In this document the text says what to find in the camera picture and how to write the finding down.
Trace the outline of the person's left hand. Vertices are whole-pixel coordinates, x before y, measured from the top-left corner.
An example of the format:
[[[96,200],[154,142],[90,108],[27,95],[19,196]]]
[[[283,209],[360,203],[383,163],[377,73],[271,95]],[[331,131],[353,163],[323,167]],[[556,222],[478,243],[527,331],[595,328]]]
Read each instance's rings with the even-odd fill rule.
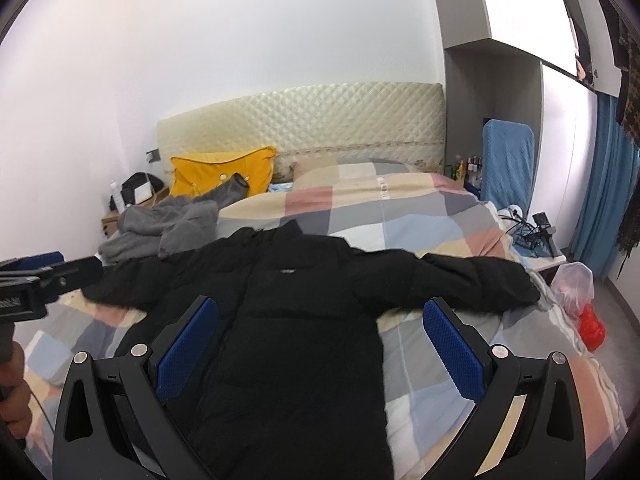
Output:
[[[9,389],[9,393],[0,403],[0,412],[6,428],[15,440],[24,439],[32,423],[32,410],[29,408],[30,389],[25,382],[24,371],[24,350],[13,341],[11,359],[0,365],[1,387]]]

